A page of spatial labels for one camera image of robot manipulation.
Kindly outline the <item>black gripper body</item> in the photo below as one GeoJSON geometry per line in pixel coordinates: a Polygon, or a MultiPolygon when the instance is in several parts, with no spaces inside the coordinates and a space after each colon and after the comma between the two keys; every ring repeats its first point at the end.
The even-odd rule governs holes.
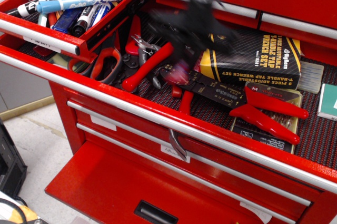
{"type": "Polygon", "coordinates": [[[196,62],[201,52],[211,49],[228,52],[228,45],[217,45],[210,34],[223,35],[231,42],[237,32],[221,24],[213,15],[213,3],[219,0],[190,0],[187,9],[169,12],[153,10],[152,29],[162,35],[174,48],[172,62],[196,62]]]}

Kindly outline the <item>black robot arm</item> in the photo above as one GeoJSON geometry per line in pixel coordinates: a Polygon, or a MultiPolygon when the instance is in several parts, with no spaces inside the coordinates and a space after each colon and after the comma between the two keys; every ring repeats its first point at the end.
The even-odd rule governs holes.
{"type": "Polygon", "coordinates": [[[213,15],[213,3],[219,0],[189,0],[187,9],[178,13],[153,11],[155,21],[153,30],[159,32],[174,47],[172,60],[184,62],[190,67],[199,55],[210,48],[221,52],[227,51],[224,45],[216,45],[209,39],[209,34],[224,35],[229,40],[237,39],[232,29],[221,24],[213,15]]]}

